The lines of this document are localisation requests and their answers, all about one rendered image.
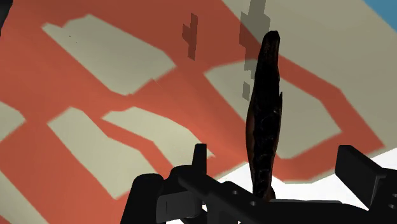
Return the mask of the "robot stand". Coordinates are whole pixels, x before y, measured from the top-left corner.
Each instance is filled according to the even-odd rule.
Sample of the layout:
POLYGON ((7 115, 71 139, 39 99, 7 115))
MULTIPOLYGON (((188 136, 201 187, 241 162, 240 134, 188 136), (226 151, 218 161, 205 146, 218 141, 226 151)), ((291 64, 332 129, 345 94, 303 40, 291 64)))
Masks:
POLYGON ((13 5, 13 0, 0 0, 0 36, 1 29, 13 5))

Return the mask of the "dark brown elongated object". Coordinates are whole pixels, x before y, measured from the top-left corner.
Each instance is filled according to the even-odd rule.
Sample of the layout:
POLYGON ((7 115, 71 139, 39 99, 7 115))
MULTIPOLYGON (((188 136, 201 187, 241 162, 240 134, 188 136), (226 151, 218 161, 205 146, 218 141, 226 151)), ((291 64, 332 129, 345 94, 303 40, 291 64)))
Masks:
POLYGON ((272 171, 281 129, 279 45, 277 31, 264 35, 246 118, 246 149, 253 194, 267 202, 275 199, 272 171))

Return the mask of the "red beige patterned rug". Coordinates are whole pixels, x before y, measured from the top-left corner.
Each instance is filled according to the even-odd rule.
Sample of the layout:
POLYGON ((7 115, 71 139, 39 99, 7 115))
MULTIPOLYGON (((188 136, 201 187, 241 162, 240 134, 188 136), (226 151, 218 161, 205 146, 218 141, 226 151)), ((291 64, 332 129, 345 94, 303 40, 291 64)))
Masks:
POLYGON ((397 169, 397 0, 14 0, 0 36, 0 224, 119 224, 142 173, 208 147, 252 187, 245 119, 263 35, 281 37, 273 186, 359 200, 351 144, 397 169))

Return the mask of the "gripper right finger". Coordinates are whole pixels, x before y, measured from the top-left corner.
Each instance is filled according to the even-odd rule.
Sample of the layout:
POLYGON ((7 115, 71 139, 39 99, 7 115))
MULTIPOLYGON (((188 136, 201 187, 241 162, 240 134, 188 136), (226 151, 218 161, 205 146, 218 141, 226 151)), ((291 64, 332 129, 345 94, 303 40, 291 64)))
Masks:
POLYGON ((340 145, 335 174, 366 206, 370 221, 397 224, 397 170, 381 167, 351 145, 340 145))

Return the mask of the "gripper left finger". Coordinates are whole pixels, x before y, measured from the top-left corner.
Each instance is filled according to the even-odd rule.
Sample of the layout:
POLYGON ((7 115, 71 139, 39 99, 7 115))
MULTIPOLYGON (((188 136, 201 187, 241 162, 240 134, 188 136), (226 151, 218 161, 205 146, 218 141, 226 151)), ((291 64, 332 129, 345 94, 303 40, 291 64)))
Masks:
POLYGON ((206 174, 206 145, 196 144, 190 165, 167 179, 142 174, 133 181, 120 224, 270 224, 270 206, 231 181, 206 174))

